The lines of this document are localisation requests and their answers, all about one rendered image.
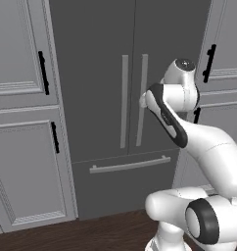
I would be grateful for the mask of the dark grey freezer drawer front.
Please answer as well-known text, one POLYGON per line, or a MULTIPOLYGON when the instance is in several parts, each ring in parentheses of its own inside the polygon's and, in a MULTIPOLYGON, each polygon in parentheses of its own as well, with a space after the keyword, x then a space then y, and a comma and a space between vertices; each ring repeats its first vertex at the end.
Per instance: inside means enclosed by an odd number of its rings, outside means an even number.
POLYGON ((146 197, 155 191, 171 189, 179 150, 121 156, 103 160, 74 163, 78 217, 83 220, 136 211, 144 208, 146 197), (91 174, 89 169, 160 159, 171 161, 138 169, 91 174))

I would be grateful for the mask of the grey panelled cupboard door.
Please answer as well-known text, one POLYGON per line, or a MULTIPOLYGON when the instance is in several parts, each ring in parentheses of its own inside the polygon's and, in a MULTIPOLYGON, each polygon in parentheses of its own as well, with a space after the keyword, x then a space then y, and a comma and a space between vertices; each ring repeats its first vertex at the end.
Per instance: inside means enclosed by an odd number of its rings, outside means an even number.
POLYGON ((200 92, 237 89, 237 0, 212 0, 196 72, 200 92), (207 51, 215 44, 209 81, 203 83, 207 51))
MULTIPOLYGON (((200 125, 215 126, 228 133, 237 144, 237 103, 217 103, 201 105, 198 119, 200 125)), ((202 173, 197 162, 187 153, 180 149, 173 179, 173 188, 202 187, 208 194, 215 194, 215 190, 202 173)))
POLYGON ((69 146, 58 106, 0 111, 0 227, 11 232, 77 217, 69 146), (57 154, 51 129, 57 127, 57 154))
POLYGON ((0 0, 0 109, 58 102, 47 6, 48 0, 0 0), (38 51, 45 59, 49 95, 38 51))

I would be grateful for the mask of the dark grey fridge door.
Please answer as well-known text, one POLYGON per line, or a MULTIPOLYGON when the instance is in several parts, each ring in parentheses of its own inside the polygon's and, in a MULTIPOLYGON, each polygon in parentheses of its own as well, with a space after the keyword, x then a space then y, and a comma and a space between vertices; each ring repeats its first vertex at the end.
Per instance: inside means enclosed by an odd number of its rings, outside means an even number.
POLYGON ((144 109, 141 146, 136 147, 142 54, 148 54, 147 86, 161 81, 177 58, 199 61, 212 0, 135 0, 128 153, 173 149, 156 117, 144 109))
POLYGON ((50 0, 71 160, 116 157, 122 55, 133 45, 135 0, 50 0))

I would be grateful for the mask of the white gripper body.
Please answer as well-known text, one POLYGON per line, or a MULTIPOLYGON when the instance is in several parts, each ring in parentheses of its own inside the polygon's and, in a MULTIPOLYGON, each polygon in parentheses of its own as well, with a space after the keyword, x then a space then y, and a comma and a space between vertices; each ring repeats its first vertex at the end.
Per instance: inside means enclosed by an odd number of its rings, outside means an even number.
POLYGON ((146 103, 146 92, 144 92, 140 99, 139 99, 139 105, 142 109, 145 109, 147 108, 147 103, 146 103))

